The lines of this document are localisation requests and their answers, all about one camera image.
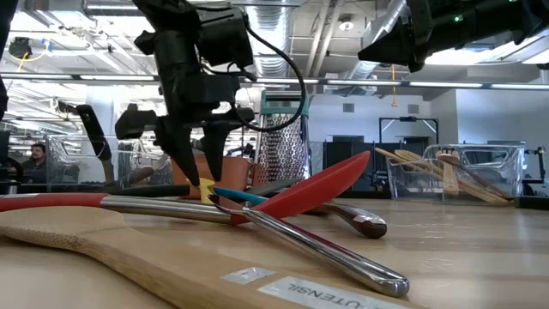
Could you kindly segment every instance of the person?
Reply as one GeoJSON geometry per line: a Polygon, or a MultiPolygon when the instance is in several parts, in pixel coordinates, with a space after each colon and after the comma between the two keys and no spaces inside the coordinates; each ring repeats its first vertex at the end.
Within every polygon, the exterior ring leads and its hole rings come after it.
{"type": "Polygon", "coordinates": [[[45,184],[45,146],[35,143],[31,146],[31,158],[21,164],[24,178],[31,184],[45,184]]]}

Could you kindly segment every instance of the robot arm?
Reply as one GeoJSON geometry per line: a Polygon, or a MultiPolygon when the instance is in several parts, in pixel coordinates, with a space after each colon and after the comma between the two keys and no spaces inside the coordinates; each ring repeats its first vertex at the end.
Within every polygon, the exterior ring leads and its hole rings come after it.
{"type": "Polygon", "coordinates": [[[136,45],[143,53],[154,54],[168,115],[156,117],[153,111],[128,110],[115,125],[118,139],[137,138],[145,130],[154,130],[156,144],[173,158],[189,181],[198,186],[200,182],[190,142],[193,128],[203,129],[202,150],[214,179],[220,181],[223,148],[231,130],[242,125],[260,131],[279,130],[299,117],[305,105],[306,90],[297,66],[284,52],[254,33],[247,15],[240,9],[203,8],[185,0],[133,1],[155,30],[154,33],[143,32],[136,39],[136,45]],[[236,107],[234,96],[240,88],[239,77],[254,78],[244,70],[245,66],[253,64],[248,33],[286,59],[296,71],[302,98],[298,111],[285,124],[257,128],[250,124],[254,112],[250,108],[236,107]],[[212,67],[234,63],[241,72],[216,72],[202,64],[202,60],[212,67]],[[221,101],[229,102],[232,109],[224,114],[213,114],[221,101]]]}
{"type": "Polygon", "coordinates": [[[410,15],[359,52],[360,60],[421,70],[434,52],[511,30],[515,44],[549,22],[547,0],[407,0],[410,15]]]}

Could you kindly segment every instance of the clear plastic bin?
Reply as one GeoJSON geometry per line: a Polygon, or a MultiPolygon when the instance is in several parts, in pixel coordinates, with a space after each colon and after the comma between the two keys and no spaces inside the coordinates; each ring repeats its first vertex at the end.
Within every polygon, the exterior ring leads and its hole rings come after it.
{"type": "MultiPolygon", "coordinates": [[[[119,141],[115,136],[106,136],[106,144],[112,153],[110,163],[114,180],[121,189],[129,185],[172,183],[170,160],[166,160],[166,163],[152,176],[139,184],[118,181],[141,168],[151,167],[160,159],[162,151],[154,146],[152,141],[139,139],[119,141]]],[[[106,184],[104,162],[101,162],[94,153],[92,143],[87,136],[47,136],[46,147],[48,191],[89,191],[106,184]]]]}
{"type": "Polygon", "coordinates": [[[477,189],[489,191],[491,194],[495,193],[458,167],[453,167],[453,169],[459,179],[458,186],[461,186],[459,193],[450,195],[444,192],[441,173],[443,165],[437,160],[437,154],[452,150],[459,155],[460,162],[464,167],[495,185],[499,190],[512,197],[521,194],[524,147],[448,144],[429,146],[421,159],[410,162],[412,164],[398,163],[387,159],[389,186],[393,198],[428,199],[445,203],[463,203],[465,201],[489,203],[480,198],[485,194],[477,189]],[[475,190],[471,190],[469,184],[473,185],[475,190]]]}

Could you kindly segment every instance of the orange pot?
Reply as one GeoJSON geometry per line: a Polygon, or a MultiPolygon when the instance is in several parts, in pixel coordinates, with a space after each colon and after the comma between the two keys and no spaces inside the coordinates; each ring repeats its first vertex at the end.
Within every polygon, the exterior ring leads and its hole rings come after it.
{"type": "MultiPolygon", "coordinates": [[[[196,168],[200,178],[214,180],[214,176],[209,171],[206,156],[195,155],[196,168]]],[[[247,159],[238,157],[223,158],[223,173],[221,181],[215,186],[224,187],[232,190],[244,191],[248,184],[248,173],[250,171],[250,163],[247,159]]],[[[175,185],[190,185],[187,176],[179,169],[175,161],[172,161],[173,183],[175,185]]],[[[190,186],[190,194],[186,198],[200,198],[200,190],[194,186],[190,186]]]]}

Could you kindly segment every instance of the wooden tabletop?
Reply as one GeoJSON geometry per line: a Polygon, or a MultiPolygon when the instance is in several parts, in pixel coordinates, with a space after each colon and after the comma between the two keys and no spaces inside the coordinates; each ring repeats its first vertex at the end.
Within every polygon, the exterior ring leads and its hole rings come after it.
{"type": "MultiPolygon", "coordinates": [[[[546,308],[549,212],[502,207],[342,200],[382,216],[389,230],[365,239],[335,216],[289,221],[406,276],[408,299],[432,308],[546,308]]],[[[127,223],[174,244],[359,287],[251,224],[229,227],[145,215],[127,223]]],[[[173,308],[82,255],[0,237],[0,307],[173,308]]]]}

